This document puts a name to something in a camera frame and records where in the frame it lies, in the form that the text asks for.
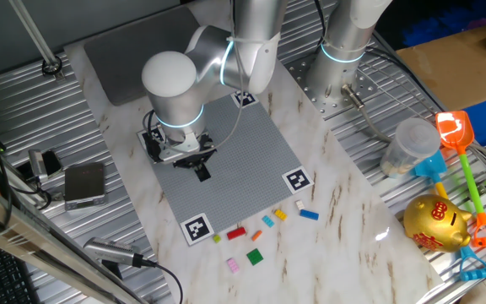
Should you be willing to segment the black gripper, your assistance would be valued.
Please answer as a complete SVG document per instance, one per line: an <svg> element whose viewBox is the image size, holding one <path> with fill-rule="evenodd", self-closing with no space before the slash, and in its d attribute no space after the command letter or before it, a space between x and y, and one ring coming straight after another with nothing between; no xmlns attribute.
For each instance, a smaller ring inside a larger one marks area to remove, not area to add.
<svg viewBox="0 0 486 304"><path fill-rule="evenodd" d="M175 168L195 168L196 170L201 170L217 150L214 148L213 140L209 137L208 132L203 133L198 137L198 143L200 149L196 155L177 160L173 163L173 166Z"/></svg>

